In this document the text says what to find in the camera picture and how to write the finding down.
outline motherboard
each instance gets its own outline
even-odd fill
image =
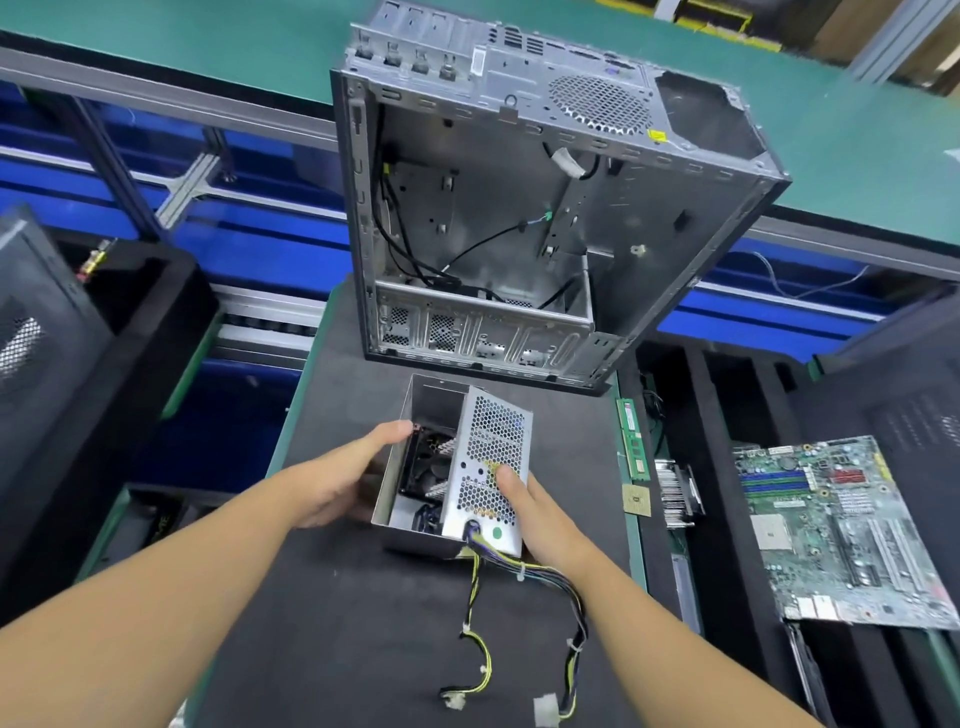
[[[960,628],[873,437],[734,459],[785,619]]]

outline hand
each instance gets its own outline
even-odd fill
[[[327,525],[353,508],[360,479],[373,457],[388,445],[409,437],[411,432],[413,423],[409,420],[383,423],[359,440],[270,478],[277,481],[283,497],[290,498],[294,504],[294,526]]]
[[[510,466],[501,465],[496,469],[496,485],[514,507],[523,542],[534,557],[577,583],[589,569],[590,555],[596,546],[543,490],[532,473],[524,487]]]

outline computer case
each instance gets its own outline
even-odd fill
[[[332,71],[368,357],[598,394],[789,184],[739,90],[390,0]]]

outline wire bundle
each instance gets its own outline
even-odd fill
[[[462,708],[463,700],[469,692],[480,692],[486,688],[487,684],[490,682],[490,651],[487,649],[487,646],[483,643],[479,636],[469,631],[469,622],[472,615],[473,602],[476,600],[476,595],[479,590],[479,562],[483,560],[500,569],[508,571],[509,573],[515,574],[518,580],[522,581],[527,578],[533,579],[534,581],[539,581],[560,589],[570,597],[571,605],[573,607],[573,614],[577,619],[577,633],[572,639],[567,640],[566,642],[569,649],[566,653],[566,660],[564,661],[564,697],[559,703],[560,720],[567,720],[573,716],[574,711],[577,709],[577,675],[580,665],[580,653],[583,651],[584,644],[589,637],[589,629],[587,627],[587,607],[584,604],[584,600],[580,597],[580,594],[577,592],[573,584],[570,583],[570,580],[556,569],[540,566],[538,564],[527,564],[498,551],[496,548],[491,546],[486,539],[484,539],[480,532],[480,527],[476,523],[471,522],[468,524],[466,535],[467,543],[470,549],[470,557],[474,559],[474,566],[473,580],[470,585],[470,601],[467,610],[467,622],[464,624],[464,631],[461,633],[461,638],[469,637],[478,644],[484,653],[484,656],[487,660],[487,665],[486,669],[484,670],[484,679],[479,686],[472,689],[444,688],[441,690],[440,697],[447,702],[448,706],[459,706],[459,708]],[[452,695],[453,692],[458,692],[460,695],[454,696]],[[451,705],[451,700],[453,700],[456,705]]]
[[[484,665],[480,667],[480,672],[483,675],[480,682],[473,687],[463,687],[457,685],[447,686],[446,688],[440,689],[440,698],[446,703],[447,708],[453,708],[454,710],[463,710],[464,702],[467,700],[467,696],[474,694],[476,692],[482,691],[490,683],[490,676],[493,672],[492,660],[490,657],[490,651],[487,649],[487,644],[484,643],[483,638],[480,637],[476,632],[470,629],[470,622],[473,619],[473,602],[477,600],[477,595],[480,593],[480,556],[474,552],[471,556],[473,559],[473,576],[470,579],[470,599],[467,602],[467,618],[464,619],[463,629],[460,630],[460,639],[466,638],[476,644],[484,656]]]

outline green workbench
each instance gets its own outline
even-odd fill
[[[327,70],[374,0],[7,2],[0,30],[329,103]],[[740,85],[794,177],[781,203],[960,245],[960,107],[589,0],[434,0],[474,17]]]

